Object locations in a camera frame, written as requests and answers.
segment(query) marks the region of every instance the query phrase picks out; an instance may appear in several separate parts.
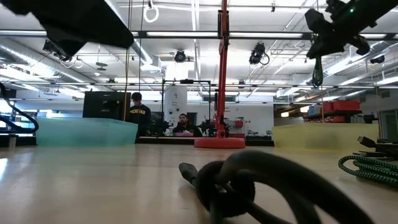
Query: person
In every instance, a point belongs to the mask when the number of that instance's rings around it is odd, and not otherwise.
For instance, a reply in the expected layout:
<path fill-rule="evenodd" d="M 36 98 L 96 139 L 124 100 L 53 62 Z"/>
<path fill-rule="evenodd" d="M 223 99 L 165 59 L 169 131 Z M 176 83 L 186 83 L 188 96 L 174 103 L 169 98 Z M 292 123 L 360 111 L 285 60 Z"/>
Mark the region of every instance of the person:
<path fill-rule="evenodd" d="M 186 114 L 180 114 L 179 122 L 177 127 L 173 129 L 173 133 L 183 133 L 184 131 L 189 131 L 193 133 L 193 137 L 202 137 L 202 133 L 198 127 L 192 125 L 189 122 L 188 116 Z"/>
<path fill-rule="evenodd" d="M 131 95 L 134 106 L 130 107 L 129 122 L 138 124 L 137 137 L 145 136 L 150 125 L 150 109 L 141 103 L 141 93 Z"/>

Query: yellow translucent bin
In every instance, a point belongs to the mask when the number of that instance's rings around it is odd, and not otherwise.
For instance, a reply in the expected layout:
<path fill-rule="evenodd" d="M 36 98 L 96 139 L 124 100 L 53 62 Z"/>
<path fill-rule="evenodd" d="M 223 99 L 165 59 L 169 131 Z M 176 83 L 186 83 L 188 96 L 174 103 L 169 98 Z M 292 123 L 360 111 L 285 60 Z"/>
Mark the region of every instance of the yellow translucent bin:
<path fill-rule="evenodd" d="M 378 124 L 303 123 L 272 128 L 275 147 L 289 149 L 369 150 L 358 142 L 365 136 L 374 141 Z"/>

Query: teal plastic bin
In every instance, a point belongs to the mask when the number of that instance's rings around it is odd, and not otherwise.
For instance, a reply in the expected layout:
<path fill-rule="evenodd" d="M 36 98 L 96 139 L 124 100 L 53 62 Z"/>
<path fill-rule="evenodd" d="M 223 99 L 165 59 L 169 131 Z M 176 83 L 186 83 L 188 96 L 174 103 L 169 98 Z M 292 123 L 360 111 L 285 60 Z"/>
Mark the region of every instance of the teal plastic bin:
<path fill-rule="evenodd" d="M 39 146 L 125 146 L 134 144 L 137 124 L 106 118 L 37 118 Z"/>

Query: red stand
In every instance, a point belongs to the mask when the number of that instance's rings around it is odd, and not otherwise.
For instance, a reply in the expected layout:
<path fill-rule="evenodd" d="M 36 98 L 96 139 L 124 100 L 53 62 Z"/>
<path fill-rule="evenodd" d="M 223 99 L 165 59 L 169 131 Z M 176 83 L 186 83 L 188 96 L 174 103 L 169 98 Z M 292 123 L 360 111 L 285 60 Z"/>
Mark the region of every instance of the red stand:
<path fill-rule="evenodd" d="M 229 16 L 227 0 L 223 0 L 221 10 L 218 11 L 218 35 L 220 41 L 220 77 L 218 79 L 218 102 L 216 115 L 217 138 L 198 138 L 195 147 L 215 149 L 243 149 L 246 147 L 244 139 L 226 138 L 224 109 L 225 109 L 225 82 L 226 59 L 229 45 Z"/>

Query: ceiling beam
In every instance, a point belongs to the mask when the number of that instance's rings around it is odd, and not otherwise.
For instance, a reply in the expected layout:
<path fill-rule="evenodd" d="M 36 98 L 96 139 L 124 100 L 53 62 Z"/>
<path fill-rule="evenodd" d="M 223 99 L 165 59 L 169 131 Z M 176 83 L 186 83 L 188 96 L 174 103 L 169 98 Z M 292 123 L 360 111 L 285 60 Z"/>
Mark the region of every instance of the ceiling beam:
<path fill-rule="evenodd" d="M 218 39 L 217 31 L 141 30 L 131 31 L 137 39 Z M 311 40 L 311 32 L 259 32 L 230 31 L 230 39 L 236 40 Z M 398 32 L 361 33 L 369 41 L 398 40 Z M 4 30 L 0 37 L 46 37 L 45 30 Z"/>

